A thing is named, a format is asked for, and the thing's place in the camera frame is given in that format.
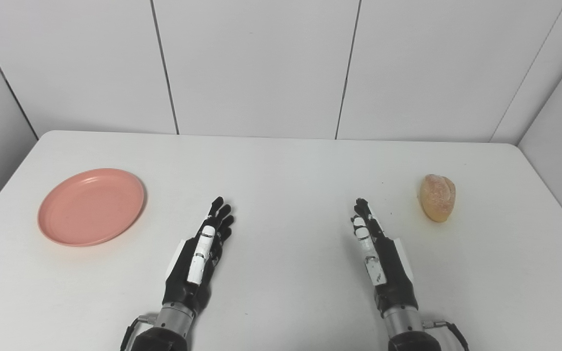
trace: white table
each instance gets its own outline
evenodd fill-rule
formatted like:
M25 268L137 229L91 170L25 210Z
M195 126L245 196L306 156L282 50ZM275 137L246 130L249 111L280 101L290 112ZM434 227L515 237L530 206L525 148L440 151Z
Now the white table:
M94 247L44 238L45 195L98 167L144 182L138 221ZM444 224L417 200L427 173L457 186ZM516 147L82 132L45 134L0 193L0 350L117 350L218 195L237 222L194 351L385 350L350 225L360 196L403 238L425 317L456 322L472 351L562 350L562 209Z

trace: pink plate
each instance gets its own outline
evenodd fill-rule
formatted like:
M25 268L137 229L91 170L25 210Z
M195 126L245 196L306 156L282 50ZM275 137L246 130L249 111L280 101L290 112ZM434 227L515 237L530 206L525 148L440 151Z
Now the pink plate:
M144 188L120 169L92 169L58 184L38 210L42 233L58 244L89 246L123 233L140 214Z

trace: bread roll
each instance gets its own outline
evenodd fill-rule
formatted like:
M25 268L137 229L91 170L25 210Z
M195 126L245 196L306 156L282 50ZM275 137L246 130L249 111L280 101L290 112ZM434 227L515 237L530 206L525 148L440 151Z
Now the bread roll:
M420 187L420 201L428 218L445 222L455 207L455 184L446 177L428 174Z

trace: silver cylindrical wrist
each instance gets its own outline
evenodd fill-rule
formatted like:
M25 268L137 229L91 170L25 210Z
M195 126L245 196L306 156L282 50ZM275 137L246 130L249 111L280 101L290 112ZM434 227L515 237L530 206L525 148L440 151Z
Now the silver cylindrical wrist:
M183 336L190 331L194 312L179 302L167 302L162 306L154 327L169 329Z
M409 331L423 331L418 309L410 305L396 305L383 313L385 328L390 338Z

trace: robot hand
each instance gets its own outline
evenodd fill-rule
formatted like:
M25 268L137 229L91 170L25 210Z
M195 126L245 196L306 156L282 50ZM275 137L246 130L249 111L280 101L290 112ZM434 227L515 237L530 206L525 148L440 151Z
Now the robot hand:
M411 270L399 240L386 237L370 211L368 202L357 198L351 221L361 244L364 263L375 287L374 298L390 336L389 351L441 351L437 339L424 331L413 293Z
M131 351L186 351L185 337L194 318L207 306L209 282L222 256L222 245L231 236L234 222L230 205L222 197L212 202L209 214L193 238L181 242L172 271L166 279L162 310L157 318L140 316L127 328L120 346L127 348L136 323L153 324L136 337Z

